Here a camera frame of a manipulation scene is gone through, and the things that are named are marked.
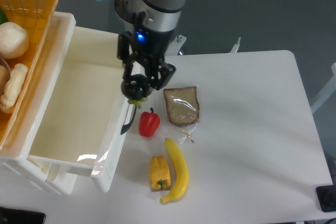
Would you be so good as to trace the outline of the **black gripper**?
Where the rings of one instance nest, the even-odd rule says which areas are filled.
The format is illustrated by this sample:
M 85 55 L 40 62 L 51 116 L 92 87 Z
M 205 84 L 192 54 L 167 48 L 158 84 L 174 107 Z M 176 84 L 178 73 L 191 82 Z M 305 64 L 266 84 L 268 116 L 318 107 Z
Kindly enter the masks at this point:
M 122 79 L 126 82 L 139 82 L 139 77 L 132 75 L 135 59 L 130 53 L 131 45 L 137 62 L 144 67 L 146 76 L 153 77 L 151 87 L 160 90 L 176 72 L 176 67 L 165 62 L 164 56 L 173 30 L 156 31 L 147 27 L 145 19 L 148 17 L 149 14 L 144 11 L 133 14 L 133 34 L 126 31 L 118 36 L 117 58 L 122 61 L 124 68 Z

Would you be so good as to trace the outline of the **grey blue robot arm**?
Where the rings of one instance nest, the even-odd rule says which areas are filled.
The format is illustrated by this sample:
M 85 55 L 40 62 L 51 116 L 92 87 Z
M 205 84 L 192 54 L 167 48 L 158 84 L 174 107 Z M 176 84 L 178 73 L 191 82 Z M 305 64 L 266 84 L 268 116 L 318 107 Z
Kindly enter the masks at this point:
M 128 99 L 148 97 L 166 86 L 176 71 L 165 62 L 165 54 L 185 1 L 114 0 L 115 12 L 125 23 L 117 57 L 124 67 L 121 90 Z

